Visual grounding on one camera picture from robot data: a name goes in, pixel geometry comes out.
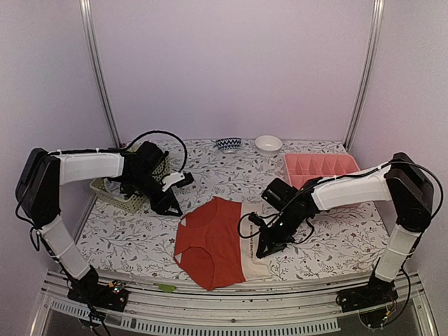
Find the red cloth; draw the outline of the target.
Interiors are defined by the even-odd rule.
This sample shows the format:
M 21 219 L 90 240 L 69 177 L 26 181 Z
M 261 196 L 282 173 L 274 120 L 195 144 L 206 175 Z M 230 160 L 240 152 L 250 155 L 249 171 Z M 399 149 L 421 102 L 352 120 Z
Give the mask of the red cloth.
M 174 261 L 207 291 L 271 277 L 269 263 L 256 257 L 257 227 L 249 214 L 261 204 L 214 197 L 178 224 Z

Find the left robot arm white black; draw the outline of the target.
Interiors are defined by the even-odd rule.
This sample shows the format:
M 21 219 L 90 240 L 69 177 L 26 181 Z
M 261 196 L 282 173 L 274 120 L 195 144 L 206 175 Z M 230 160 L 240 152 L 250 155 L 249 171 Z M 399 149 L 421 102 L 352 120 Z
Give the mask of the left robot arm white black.
M 164 134 L 180 143 L 183 157 L 176 171 L 156 172 L 167 154 L 154 143 L 144 141 L 144 137 L 154 134 Z M 104 298 L 104 289 L 90 278 L 95 271 L 64 223 L 63 189 L 106 178 L 142 194 L 156 214 L 179 217 L 183 212 L 173 189 L 187 186 L 194 180 L 192 174 L 185 171 L 187 159 L 185 142 L 176 134 L 162 130 L 150 130 L 126 146 L 115 148 L 55 151 L 33 148 L 15 187 L 15 215 L 30 224 L 35 248 L 44 247 L 68 277 L 78 281 L 78 294 L 88 303 L 97 304 Z

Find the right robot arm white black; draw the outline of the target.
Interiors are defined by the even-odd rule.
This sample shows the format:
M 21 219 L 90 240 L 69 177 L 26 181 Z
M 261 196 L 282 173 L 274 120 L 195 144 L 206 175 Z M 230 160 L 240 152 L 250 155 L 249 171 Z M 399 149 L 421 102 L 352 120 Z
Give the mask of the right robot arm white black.
M 259 227 L 258 258 L 284 250 L 295 241 L 293 236 L 299 226 L 317 214 L 368 202 L 390 203 L 395 211 L 395 226 L 374 266 L 373 281 L 362 290 L 365 303 L 377 305 L 389 294 L 389 284 L 440 212 L 445 193 L 431 170 L 398 152 L 376 167 L 312 178 L 301 188 L 275 178 L 261 197 L 277 213 L 269 222 L 251 216 Z

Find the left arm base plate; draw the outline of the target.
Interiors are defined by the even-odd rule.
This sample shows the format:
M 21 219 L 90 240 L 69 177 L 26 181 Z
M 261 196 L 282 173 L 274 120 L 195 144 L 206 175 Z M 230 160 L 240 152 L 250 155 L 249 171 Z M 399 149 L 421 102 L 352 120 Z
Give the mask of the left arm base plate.
M 71 285 L 67 297 L 95 308 L 124 312 L 129 294 L 125 288 L 110 287 L 96 281 L 93 283 L 76 281 Z

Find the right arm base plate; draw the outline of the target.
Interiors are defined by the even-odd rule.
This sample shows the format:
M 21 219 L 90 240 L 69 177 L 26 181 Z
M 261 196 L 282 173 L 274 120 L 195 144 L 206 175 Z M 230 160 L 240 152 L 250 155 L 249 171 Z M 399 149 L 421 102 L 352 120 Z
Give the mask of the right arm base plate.
M 340 290 L 335 302 L 343 312 L 352 312 L 391 303 L 397 299 L 398 294 L 393 286 L 382 288 L 381 286 L 364 285 Z

